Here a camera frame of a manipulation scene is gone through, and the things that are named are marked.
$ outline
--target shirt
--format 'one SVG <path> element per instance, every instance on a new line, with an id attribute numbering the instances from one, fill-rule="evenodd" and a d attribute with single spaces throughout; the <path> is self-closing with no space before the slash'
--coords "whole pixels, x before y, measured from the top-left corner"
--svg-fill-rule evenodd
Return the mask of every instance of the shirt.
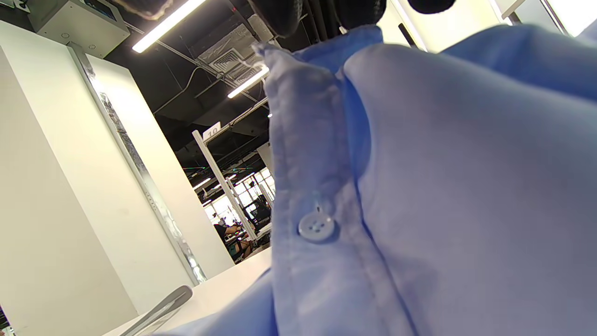
<path id="1" fill-rule="evenodd" d="M 597 42 L 597 20 L 591 23 L 582 33 L 579 35 L 580 38 L 584 38 L 593 42 Z"/>
<path id="2" fill-rule="evenodd" d="M 259 47 L 272 268 L 170 335 L 595 335 L 597 49 L 498 26 Z"/>
<path id="3" fill-rule="evenodd" d="M 221 224 L 216 224 L 214 225 L 214 228 L 216 228 L 216 231 L 218 232 L 218 236 L 220 236 L 220 239 L 222 239 L 222 242 L 225 244 L 226 243 L 226 228 L 225 226 L 222 226 Z"/>

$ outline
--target black object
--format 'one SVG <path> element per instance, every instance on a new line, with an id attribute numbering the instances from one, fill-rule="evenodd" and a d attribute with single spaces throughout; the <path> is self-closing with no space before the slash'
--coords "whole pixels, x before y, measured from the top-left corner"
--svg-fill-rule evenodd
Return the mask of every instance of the black object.
<path id="1" fill-rule="evenodd" d="M 423 14 L 435 14 L 443 12 L 452 5 L 456 0 L 408 0 L 411 7 Z"/>
<path id="2" fill-rule="evenodd" d="M 126 10 L 147 20 L 157 20 L 164 15 L 166 8 L 172 6 L 173 0 L 112 0 Z M 251 7 L 271 30 L 282 37 L 290 36 L 299 26 L 299 18 L 303 11 L 304 0 L 248 0 Z M 322 8 L 330 10 L 333 16 L 346 29 L 363 25 L 374 25 L 386 10 L 387 0 L 306 0 L 311 3 L 311 11 L 321 14 Z M 440 13 L 452 7 L 456 0 L 408 0 L 408 3 L 419 13 Z M 328 37 L 335 36 L 328 32 Z"/>
<path id="3" fill-rule="evenodd" d="M 346 29 L 374 25 L 386 11 L 386 0 L 334 0 L 336 16 Z"/>
<path id="4" fill-rule="evenodd" d="M 303 0 L 249 0 L 251 7 L 274 33 L 290 36 L 299 26 Z"/>
<path id="5" fill-rule="evenodd" d="M 261 230 L 261 228 L 270 222 L 272 217 L 272 210 L 266 205 L 267 202 L 264 201 L 265 197 L 262 195 L 259 196 L 261 197 L 243 208 L 245 216 L 255 226 L 255 231 Z"/>
<path id="6" fill-rule="evenodd" d="M 408 45 L 410 45 L 411 48 L 418 49 L 417 43 L 414 41 L 413 37 L 408 32 L 407 27 L 403 23 L 398 25 L 398 29 L 400 29 L 400 32 L 403 34 L 404 38 L 407 40 Z"/>
<path id="7" fill-rule="evenodd" d="M 0 307 L 0 330 L 9 327 L 10 324 L 8 324 L 8 319 L 6 318 L 6 315 L 4 315 L 4 312 L 2 311 L 2 307 Z"/>

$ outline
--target white column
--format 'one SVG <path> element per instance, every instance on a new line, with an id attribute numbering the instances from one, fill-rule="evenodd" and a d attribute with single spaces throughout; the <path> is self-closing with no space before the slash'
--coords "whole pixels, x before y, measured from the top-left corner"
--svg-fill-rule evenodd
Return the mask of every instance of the white column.
<path id="1" fill-rule="evenodd" d="M 410 32 L 416 31 L 431 52 L 442 51 L 500 23 L 490 0 L 458 0 L 449 10 L 431 15 L 416 12 L 408 0 L 389 2 L 398 10 Z"/>
<path id="2" fill-rule="evenodd" d="M 404 35 L 400 31 L 400 28 L 398 28 L 398 26 L 403 22 L 404 21 L 403 21 L 402 17 L 400 16 L 400 14 L 398 13 L 398 10 L 394 6 L 394 4 L 391 1 L 389 1 L 387 3 L 386 12 L 383 13 L 383 16 L 377 23 L 377 26 L 383 32 L 383 42 L 384 43 L 408 45 L 407 39 L 404 37 Z"/>
<path id="3" fill-rule="evenodd" d="M 257 148 L 257 153 L 259 154 L 259 156 L 263 160 L 263 163 L 265 163 L 265 166 L 267 167 L 267 169 L 269 169 L 269 172 L 273 176 L 274 166 L 272 158 L 272 147 L 270 143 L 268 142 L 265 145 Z"/>
<path id="4" fill-rule="evenodd" d="M 191 280 L 68 49 L 4 22 L 0 47 L 0 305 L 19 336 L 101 335 Z M 205 275 L 233 266 L 130 73 L 92 63 Z"/>

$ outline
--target shirt button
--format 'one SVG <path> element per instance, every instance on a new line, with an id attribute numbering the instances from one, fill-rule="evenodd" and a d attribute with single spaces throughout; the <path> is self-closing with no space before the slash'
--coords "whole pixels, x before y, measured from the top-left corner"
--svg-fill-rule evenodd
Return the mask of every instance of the shirt button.
<path id="1" fill-rule="evenodd" d="M 336 222 L 332 217 L 321 212 L 307 214 L 298 224 L 298 234 L 312 243 L 320 243 L 330 238 L 336 229 Z"/>

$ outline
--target ceiling light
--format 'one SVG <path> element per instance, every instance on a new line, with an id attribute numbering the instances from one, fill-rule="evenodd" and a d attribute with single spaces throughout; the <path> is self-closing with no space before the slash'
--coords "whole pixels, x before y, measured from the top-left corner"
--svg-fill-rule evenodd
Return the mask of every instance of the ceiling light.
<path id="1" fill-rule="evenodd" d="M 174 13 L 170 14 L 164 21 L 154 28 L 149 33 L 137 42 L 133 50 L 142 53 L 149 48 L 160 37 L 164 36 L 170 29 L 174 28 L 185 17 L 192 13 L 197 7 L 203 4 L 205 0 L 188 0 L 184 5 L 180 6 Z"/>
<path id="2" fill-rule="evenodd" d="M 253 84 L 255 84 L 258 80 L 260 80 L 268 72 L 269 72 L 269 68 L 267 66 L 264 66 L 260 72 L 256 73 L 253 77 L 249 78 L 246 82 L 242 83 L 241 86 L 234 89 L 233 92 L 230 92 L 228 94 L 228 98 L 234 98 L 237 94 L 250 88 Z"/>
<path id="3" fill-rule="evenodd" d="M 209 182 L 210 180 L 211 180 L 211 179 L 206 179 L 205 181 L 201 182 L 200 184 L 198 184 L 198 185 L 195 185 L 195 186 L 193 187 L 193 190 L 197 190 L 197 189 L 199 189 L 199 188 L 200 188 L 200 187 L 201 187 L 203 184 L 206 184 L 206 183 L 207 183 L 207 182 Z"/>

